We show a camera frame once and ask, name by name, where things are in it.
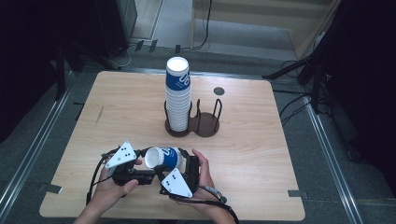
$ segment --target stack of paper cups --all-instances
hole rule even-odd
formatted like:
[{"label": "stack of paper cups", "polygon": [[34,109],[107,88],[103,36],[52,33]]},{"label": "stack of paper cups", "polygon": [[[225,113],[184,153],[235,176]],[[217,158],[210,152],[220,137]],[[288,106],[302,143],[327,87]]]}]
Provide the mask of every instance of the stack of paper cups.
[{"label": "stack of paper cups", "polygon": [[174,57],[166,64],[166,110],[170,128],[175,132],[188,129],[191,104],[191,84],[189,62]]}]

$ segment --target metal rail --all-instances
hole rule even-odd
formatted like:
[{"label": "metal rail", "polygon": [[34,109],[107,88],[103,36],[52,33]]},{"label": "metal rail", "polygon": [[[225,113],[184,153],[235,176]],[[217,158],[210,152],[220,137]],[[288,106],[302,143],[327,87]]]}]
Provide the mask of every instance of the metal rail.
[{"label": "metal rail", "polygon": [[[309,103],[309,98],[304,98],[305,103]],[[361,218],[361,213],[352,195],[352,192],[347,184],[341,167],[338,164],[337,159],[332,150],[332,145],[324,131],[323,125],[321,123],[320,117],[315,113],[312,106],[306,107],[308,110],[309,118],[311,118],[312,124],[314,126],[315,132],[317,133],[320,146],[323,149],[323,154],[329,165],[330,172],[332,173],[332,179],[334,180],[335,186],[337,187],[338,193],[340,194],[341,201],[346,210],[346,215],[349,222],[352,224],[362,224],[363,220]]]},{"label": "metal rail", "polygon": [[75,78],[74,73],[70,72],[68,78],[70,80],[70,84],[65,89],[65,92],[60,97],[60,99],[58,101],[55,101],[55,103],[53,104],[49,114],[47,115],[40,130],[35,136],[33,143],[27,150],[26,155],[24,156],[16,173],[14,174],[14,176],[12,176],[11,180],[8,182],[6,188],[2,192],[0,199],[0,224],[6,222],[7,215],[11,210],[12,205],[15,203],[19,193],[21,192],[23,184],[25,183],[33,166],[35,165],[35,161],[37,160],[54,123],[59,117],[59,114],[64,107],[64,103],[67,101],[70,93],[70,88]]}]

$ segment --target white triangular marker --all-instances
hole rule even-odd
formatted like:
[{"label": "white triangular marker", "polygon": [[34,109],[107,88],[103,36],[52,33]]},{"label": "white triangular marker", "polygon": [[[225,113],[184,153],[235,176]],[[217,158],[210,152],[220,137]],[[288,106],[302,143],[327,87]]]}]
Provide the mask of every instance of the white triangular marker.
[{"label": "white triangular marker", "polygon": [[163,180],[162,185],[169,191],[169,193],[187,198],[192,197],[189,186],[177,168],[169,173],[169,175]]},{"label": "white triangular marker", "polygon": [[126,141],[119,150],[117,150],[116,154],[114,154],[106,163],[106,168],[112,168],[133,160],[136,160],[136,154],[134,153],[134,149],[131,144]]}]

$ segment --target hand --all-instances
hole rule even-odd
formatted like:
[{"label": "hand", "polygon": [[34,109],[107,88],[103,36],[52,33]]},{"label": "hand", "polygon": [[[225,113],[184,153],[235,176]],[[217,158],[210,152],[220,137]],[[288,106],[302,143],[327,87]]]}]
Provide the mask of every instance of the hand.
[{"label": "hand", "polygon": [[[215,183],[213,182],[212,176],[209,171],[209,161],[204,155],[196,149],[192,150],[192,153],[198,157],[200,162],[200,174],[199,174],[199,185],[200,186],[209,186],[211,188],[215,187]],[[197,191],[193,194],[192,200],[196,201],[217,201],[218,199],[213,196],[211,193],[207,192],[204,189],[198,188]],[[216,207],[214,205],[204,204],[204,203],[181,203],[178,204],[189,205],[193,207],[195,210],[200,212],[201,214],[209,217],[215,223],[235,223],[233,221],[233,217],[231,214],[224,210],[223,208]]]},{"label": "hand", "polygon": [[[142,164],[141,160],[136,160],[136,164]],[[108,169],[104,167],[99,176],[99,180],[107,178]],[[95,193],[91,201],[87,204],[75,224],[78,223],[96,223],[97,219],[123,196],[136,189],[138,185],[137,180],[131,180],[124,186],[118,186],[113,179],[108,179],[98,183]]]}]

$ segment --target black equipment stand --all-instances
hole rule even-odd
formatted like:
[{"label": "black equipment stand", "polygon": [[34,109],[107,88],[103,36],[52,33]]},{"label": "black equipment stand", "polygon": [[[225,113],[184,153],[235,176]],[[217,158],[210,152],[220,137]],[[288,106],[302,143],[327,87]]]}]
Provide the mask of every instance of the black equipment stand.
[{"label": "black equipment stand", "polygon": [[320,81],[325,76],[325,63],[328,61],[328,58],[332,57],[333,46],[336,46],[337,36],[340,35],[338,34],[338,27],[340,27],[340,24],[344,21],[348,12],[348,7],[344,7],[344,2],[345,1],[341,1],[329,30],[322,37],[318,45],[314,46],[314,51],[310,55],[271,75],[262,76],[264,79],[276,79],[303,66],[304,68],[297,77],[297,81],[300,85],[306,85],[308,81],[314,77],[313,90],[311,94],[311,105],[316,113],[318,113]]},{"label": "black equipment stand", "polygon": [[114,67],[113,64],[104,60],[100,56],[94,54],[90,50],[81,46],[78,42],[73,42],[61,38],[59,46],[56,48],[56,79],[58,84],[58,90],[55,100],[61,99],[66,89],[65,73],[64,73],[64,60],[67,60],[73,71],[82,71],[84,63],[79,57],[79,54],[83,53],[95,60],[103,67],[109,70],[120,70],[120,67]]}]

